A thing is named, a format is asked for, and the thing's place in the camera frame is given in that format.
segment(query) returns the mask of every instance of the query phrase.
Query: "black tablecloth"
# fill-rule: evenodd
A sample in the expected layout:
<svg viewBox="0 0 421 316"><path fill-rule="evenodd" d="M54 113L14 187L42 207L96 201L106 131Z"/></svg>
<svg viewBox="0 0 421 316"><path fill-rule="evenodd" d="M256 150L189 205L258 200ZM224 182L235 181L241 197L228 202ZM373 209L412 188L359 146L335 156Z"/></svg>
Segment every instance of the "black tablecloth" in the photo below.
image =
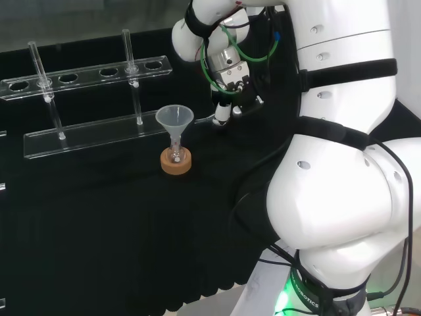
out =
<svg viewBox="0 0 421 316"><path fill-rule="evenodd" d="M267 54L267 27L253 26L244 50ZM142 110L168 104L195 117L213 112L198 64L177 58L171 30L134 34L135 58L167 55L174 73L142 82ZM27 132L52 128L41 97L0 102L0 296L8 315L162 315L201 295L243 284L262 247L234 227L228 242L228 190L234 178L288 136L298 93L285 41L272 61L264 109L227 130L190 126L183 143L192 170L165 175L166 134L25 160ZM39 49L47 72L124 60L119 36ZM28 51L0 54L0 79L34 73ZM133 113L127 83L56 94L63 125ZM381 140L421 136L402 105L375 131ZM259 169L241 192L270 180L279 160ZM265 193L240 209L271 234Z"/></svg>

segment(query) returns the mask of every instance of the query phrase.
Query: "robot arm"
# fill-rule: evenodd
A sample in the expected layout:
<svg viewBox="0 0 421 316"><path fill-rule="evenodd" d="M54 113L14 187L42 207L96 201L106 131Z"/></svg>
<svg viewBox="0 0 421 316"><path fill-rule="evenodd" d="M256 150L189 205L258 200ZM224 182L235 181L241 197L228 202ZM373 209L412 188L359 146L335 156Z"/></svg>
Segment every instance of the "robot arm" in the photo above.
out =
<svg viewBox="0 0 421 316"><path fill-rule="evenodd" d="M197 18L208 25L236 5L289 7L300 70L393 59L387 0L193 1ZM244 18L234 19L234 25L243 23ZM237 33L238 40L248 28L240 32L244 33ZM210 55L229 46L224 35L214 31ZM174 27L173 42L186 61L193 61L201 45L182 21ZM390 113L395 94L395 76L322 86L302 94L300 115L369 134ZM421 140L397 140L390 146L414 179L417 229L421 169L416 161L421 160ZM405 174L386 152L376 146L361 151L305 135L294 135L267 197L272 226L289 246L301 250L302 266L329 288L344 290L361 285L408 236L408 204ZM363 314L370 314L367 304L359 313Z"/></svg>

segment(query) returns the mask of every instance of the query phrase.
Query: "green cable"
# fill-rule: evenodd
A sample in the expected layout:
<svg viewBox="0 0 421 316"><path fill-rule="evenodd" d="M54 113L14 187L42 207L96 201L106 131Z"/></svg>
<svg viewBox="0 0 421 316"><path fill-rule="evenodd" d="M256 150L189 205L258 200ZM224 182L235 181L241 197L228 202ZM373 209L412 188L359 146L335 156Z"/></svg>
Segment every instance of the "green cable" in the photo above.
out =
<svg viewBox="0 0 421 316"><path fill-rule="evenodd" d="M235 47L235 49L237 49L238 53L244 58L247 59L248 61L252 61L254 63L259 63L261 61L267 61L268 60L268 56L262 57L262 58L252 58L247 56L246 54L243 53L243 51L238 47L237 43L235 42L235 39L231 36L230 32L225 28L225 26L221 26L221 29L226 33L226 35L228 36L228 39L230 40L231 44ZM280 35L278 32L275 33L275 44L272 47L272 49L270 50L269 53L269 57L271 57L274 53L276 48L278 47L279 44L279 40L280 40ZM200 58L200 63L202 66L202 70L203 70L203 74L205 74L206 79L210 82L210 84L212 86L215 87L215 89L217 89L218 91L225 93L225 94L230 94L230 95L234 95L237 94L238 92L230 92L227 90L222 89L218 84L216 84L210 77L209 74L206 70L206 66L205 66L205 43L202 44L202 48L201 48L201 58Z"/></svg>
<svg viewBox="0 0 421 316"><path fill-rule="evenodd" d="M220 25L222 31L225 32L225 34L228 36L228 39L230 40L231 44L235 47L235 49L237 49L238 53L244 58L247 59L248 61L252 61L254 63L259 63L261 61L267 61L268 60L268 56L262 57L262 58L252 58L247 56L246 54L243 53L243 51L238 47L237 43L235 42L235 39L232 37L231 33L226 29L225 26ZM269 53L269 57L271 57L274 53L276 48L278 47L279 44L279 40L280 40L280 35L279 33L275 33L275 37L276 37L276 41L274 46L272 47L272 49L270 50Z"/></svg>
<svg viewBox="0 0 421 316"><path fill-rule="evenodd" d="M202 44L202 49L201 49L201 54L200 54L200 63L202 65L202 70L203 73L205 74L206 79L210 82L210 84L212 84L212 86L214 86L218 91L225 93L225 94L237 94L238 92L230 92L230 91L226 91L224 89L222 89L220 86L218 86L215 82L213 82L213 80L209 77L208 72L206 71L206 66L205 66L205 44Z"/></svg>

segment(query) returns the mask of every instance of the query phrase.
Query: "clear plastic funnel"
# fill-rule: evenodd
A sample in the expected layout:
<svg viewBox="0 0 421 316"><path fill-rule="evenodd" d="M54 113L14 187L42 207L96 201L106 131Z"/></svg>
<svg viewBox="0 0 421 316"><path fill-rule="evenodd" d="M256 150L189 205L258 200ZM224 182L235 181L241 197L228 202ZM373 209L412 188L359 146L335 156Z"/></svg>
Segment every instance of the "clear plastic funnel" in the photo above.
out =
<svg viewBox="0 0 421 316"><path fill-rule="evenodd" d="M181 163L186 153L181 146L182 133L194 118L193 111L183 105L167 105L157 112L157 121L171 137L171 147L168 150L168 161Z"/></svg>

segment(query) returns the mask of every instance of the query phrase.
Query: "black strap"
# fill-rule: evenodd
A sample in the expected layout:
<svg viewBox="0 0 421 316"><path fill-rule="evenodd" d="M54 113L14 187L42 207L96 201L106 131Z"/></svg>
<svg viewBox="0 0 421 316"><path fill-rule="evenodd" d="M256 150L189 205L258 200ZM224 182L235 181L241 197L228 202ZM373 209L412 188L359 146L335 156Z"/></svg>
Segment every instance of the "black strap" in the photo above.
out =
<svg viewBox="0 0 421 316"><path fill-rule="evenodd" d="M370 145L370 136L359 130L313 117L299 117L295 134L329 140L361 151L364 151Z"/></svg>
<svg viewBox="0 0 421 316"><path fill-rule="evenodd" d="M313 71L300 70L301 91L308 92L310 89L332 84L390 77L396 74L396 59L366 61Z"/></svg>
<svg viewBox="0 0 421 316"><path fill-rule="evenodd" d="M197 19L193 9L193 1L190 1L189 3L186 15L184 16L184 21L186 22L187 27L191 30L191 32L200 38L210 38L213 31L215 31L215 29L218 27L218 25L215 26L214 24L203 24Z"/></svg>
<svg viewBox="0 0 421 316"><path fill-rule="evenodd" d="M305 307L316 315L323 311L323 316L356 316L366 302L366 284L368 279L356 288L335 290L320 288L314 284L310 287L305 277L303 276L301 280L295 269L291 269L290 278L292 287L299 299ZM355 296L347 300L333 300L333 298L340 298L355 293L357 293Z"/></svg>

